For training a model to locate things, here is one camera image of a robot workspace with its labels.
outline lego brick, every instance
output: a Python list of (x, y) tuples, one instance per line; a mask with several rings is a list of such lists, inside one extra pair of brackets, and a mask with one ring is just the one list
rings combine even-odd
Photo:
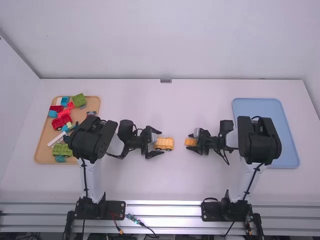
[(70, 109), (65, 109), (61, 112), (58, 113), (58, 118), (61, 118), (62, 115), (65, 115), (65, 114), (70, 114)]
[(54, 157), (57, 157), (57, 156), (61, 155), (61, 150), (62, 150), (62, 144), (61, 143), (54, 144), (54, 147), (52, 148), (52, 155)]
[(56, 157), (55, 157), (55, 160), (56, 160), (58, 163), (65, 163), (65, 162), (66, 162), (65, 157), (62, 156), (62, 155), (56, 156)]
[(87, 103), (83, 93), (73, 96), (72, 101), (76, 107), (83, 106)]
[(48, 142), (48, 147), (53, 148), (55, 143), (59, 142), (61, 143), (64, 140), (64, 135), (66, 135), (67, 133), (65, 131), (63, 131), (62, 133), (60, 133), (58, 136), (56, 136), (54, 139), (52, 139), (50, 142)]
[(67, 122), (72, 123), (72, 118), (69, 114), (63, 114), (60, 118), (53, 119), (51, 124), (54, 130), (59, 131)]
[(58, 97), (58, 98), (56, 99), (55, 105), (56, 105), (56, 106), (61, 105), (61, 100), (62, 100), (62, 97)]
[(70, 129), (68, 128), (67, 125), (64, 125), (64, 126), (62, 127), (61, 131), (66, 132), (66, 133), (69, 133), (69, 132), (70, 132)]
[(68, 106), (68, 109), (70, 109), (70, 110), (72, 110), (72, 109), (75, 108), (75, 105), (74, 105), (74, 103), (73, 103), (72, 101), (69, 102), (69, 103), (67, 104), (67, 106)]
[(197, 146), (197, 139), (196, 138), (186, 138), (184, 141), (184, 145), (188, 147)]
[(56, 111), (49, 110), (48, 117), (52, 118), (52, 119), (55, 119), (55, 118), (58, 117), (58, 113)]
[(69, 96), (64, 96), (64, 97), (62, 97), (62, 99), (61, 99), (61, 105), (64, 106), (64, 107), (67, 107), (67, 104), (68, 104), (68, 102), (69, 102), (69, 99), (70, 99)]
[(73, 128), (71, 122), (69, 122), (69, 121), (66, 123), (66, 126), (67, 126), (67, 128), (70, 129), (70, 130)]
[(56, 111), (57, 113), (60, 113), (64, 110), (64, 106), (58, 105), (58, 106), (50, 106), (50, 110)]

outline white table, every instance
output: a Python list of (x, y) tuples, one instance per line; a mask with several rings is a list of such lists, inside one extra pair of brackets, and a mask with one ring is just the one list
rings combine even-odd
[[(261, 213), (266, 234), (320, 236), (320, 220), (314, 218), (320, 217), (319, 118), (302, 80), (262, 79), (173, 79), (171, 84), (159, 79), (41, 80), (1, 181), (0, 211), (7, 215), (0, 217), (0, 231), (23, 231), (30, 225), (35, 232), (63, 231), (66, 213), (80, 195), (80, 169), (77, 165), (36, 164), (34, 153), (52, 99), (81, 92), (100, 97), (102, 119), (130, 119), (138, 128), (151, 125), (163, 136), (174, 137), (174, 151), (149, 160), (138, 150), (123, 160), (103, 158), (106, 198), (127, 200), (127, 212), (149, 216), (145, 223), (158, 233), (226, 231), (229, 223), (202, 222), (198, 205), (205, 197), (223, 197), (235, 181), (239, 154), (230, 154), (227, 166), (213, 152), (200, 156), (186, 150), (184, 139), (196, 127), (216, 135), (220, 120), (233, 119), (234, 98), (279, 99), (300, 166), (267, 169), (252, 195), (254, 210)], [(42, 215), (27, 216), (34, 213)], [(112, 221), (87, 224), (91, 225), (88, 232), (117, 231)], [(75, 225), (74, 231), (80, 231), (81, 222)], [(126, 233), (146, 232), (126, 220), (119, 225)], [(231, 234), (244, 233), (240, 223), (232, 229)]]

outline yellow toy car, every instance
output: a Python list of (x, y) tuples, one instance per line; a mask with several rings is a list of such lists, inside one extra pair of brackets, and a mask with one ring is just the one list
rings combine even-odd
[(156, 143), (154, 144), (155, 150), (166, 150), (172, 151), (175, 146), (175, 141), (172, 137), (158, 137)]

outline wire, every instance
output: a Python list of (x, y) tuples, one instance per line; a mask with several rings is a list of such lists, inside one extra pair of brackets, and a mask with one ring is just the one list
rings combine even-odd
[(149, 229), (149, 230), (153, 233), (153, 235), (154, 235), (154, 236), (150, 236), (149, 234), (146, 234), (145, 237), (144, 237), (144, 239), (146, 239), (147, 236), (148, 236), (149, 238), (151, 238), (151, 239), (159, 239), (159, 238), (160, 238), (150, 227), (146, 226), (142, 221), (139, 223), (139, 225), (142, 226), (142, 227), (145, 227), (145, 228)]
[[(242, 200), (245, 200), (246, 197), (247, 197), (247, 195), (250, 194), (249, 190), (250, 190), (250, 188), (251, 188), (252, 183), (254, 182), (256, 173), (257, 173), (258, 171), (260, 171), (260, 167), (261, 167), (263, 164), (264, 164), (263, 162), (260, 163), (260, 164), (254, 169), (254, 172), (253, 172), (252, 178), (251, 178), (251, 180), (250, 180), (249, 186), (248, 186), (248, 188), (246, 189), (246, 191), (244, 192), (244, 196), (243, 196)], [(223, 237), (227, 236), (227, 234), (229, 233), (229, 231), (231, 230), (231, 228), (232, 228), (232, 226), (235, 224), (235, 222), (236, 222), (236, 221), (232, 222), (231, 226), (229, 227), (229, 229), (228, 229), (228, 231), (226, 232), (226, 234), (223, 235)]]
[[(88, 187), (87, 187), (87, 175), (86, 175), (86, 163), (82, 157), (82, 166), (83, 167), (83, 181), (84, 181), (84, 190), (85, 190), (85, 200), (88, 199)], [(84, 214), (83, 214), (83, 223), (82, 223), (82, 240), (84, 239), (85, 235), (85, 222), (86, 222), (86, 207), (84, 207)]]
[(124, 231), (118, 226), (118, 224), (117, 224), (117, 222), (116, 222), (116, 220), (115, 220), (114, 215), (117, 216), (116, 214), (112, 214), (112, 213), (111, 213), (113, 223), (114, 223), (116, 229), (118, 230), (118, 232), (120, 233), (120, 235), (122, 235), (122, 234), (124, 234)]
[(246, 199), (246, 196), (250, 193), (249, 190), (250, 190), (251, 185), (252, 185), (252, 183), (253, 183), (253, 181), (254, 181), (254, 179), (255, 179), (256, 173), (257, 173), (258, 171), (260, 171), (260, 167), (261, 167), (263, 164), (264, 164), (263, 162), (260, 163), (260, 164), (254, 169), (254, 172), (253, 172), (251, 181), (250, 181), (250, 183), (249, 183), (249, 186), (248, 186), (247, 190), (244, 192), (244, 196), (243, 196), (243, 199), (242, 199), (242, 200), (245, 200), (245, 199)]
[(222, 237), (226, 237), (228, 235), (228, 233), (230, 232), (232, 226), (235, 224), (236, 221), (233, 221), (228, 229), (228, 231), (226, 231), (226, 234), (225, 235), (222, 235)]
[(261, 117), (260, 117), (260, 116), (254, 116), (254, 117), (251, 118), (251, 120), (252, 120), (252, 119), (256, 119), (256, 118), (259, 118), (259, 119), (260, 119)]

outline green lego brick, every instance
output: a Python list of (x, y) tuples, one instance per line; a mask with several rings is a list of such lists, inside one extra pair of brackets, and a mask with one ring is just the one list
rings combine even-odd
[(86, 98), (83, 93), (73, 96), (72, 101), (76, 107), (80, 107), (86, 104)]
[(58, 157), (59, 155), (61, 155), (61, 150), (62, 150), (62, 145), (61, 143), (56, 143), (52, 149), (52, 155), (54, 157)]
[(72, 150), (68, 148), (67, 143), (62, 145), (60, 155), (63, 155), (65, 158), (69, 158), (72, 156)]

